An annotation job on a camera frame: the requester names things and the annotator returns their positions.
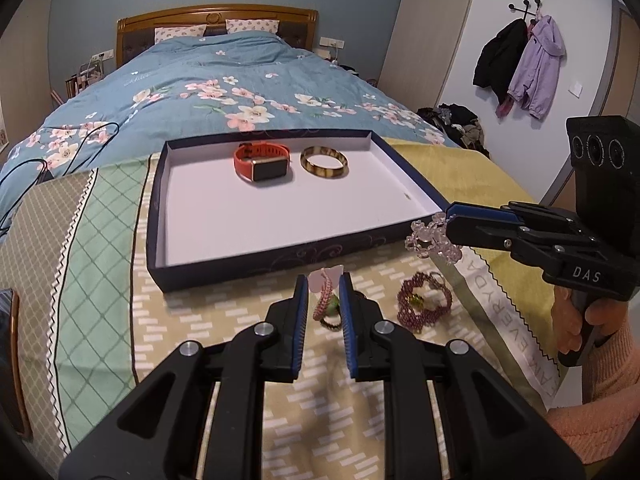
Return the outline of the pink right sleeve forearm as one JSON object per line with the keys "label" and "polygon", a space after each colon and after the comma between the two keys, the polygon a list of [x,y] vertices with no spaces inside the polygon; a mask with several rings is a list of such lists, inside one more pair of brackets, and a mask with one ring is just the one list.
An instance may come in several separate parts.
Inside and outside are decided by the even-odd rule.
{"label": "pink right sleeve forearm", "polygon": [[602,328],[582,366],[584,403],[552,408],[547,422],[585,465],[612,457],[639,416],[639,346],[628,322],[628,304],[601,300],[586,321]]}

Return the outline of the right hand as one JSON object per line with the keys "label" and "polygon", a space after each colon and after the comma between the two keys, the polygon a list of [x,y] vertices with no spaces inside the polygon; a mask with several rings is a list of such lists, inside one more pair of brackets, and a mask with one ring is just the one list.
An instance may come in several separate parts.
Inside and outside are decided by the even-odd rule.
{"label": "right hand", "polygon": [[570,289],[555,286],[551,309],[552,327],[556,348],[562,354],[582,348],[582,329],[586,325],[597,327],[602,336],[611,336],[626,320],[626,302],[600,299],[588,307],[585,313],[580,313],[574,306],[572,297]]}

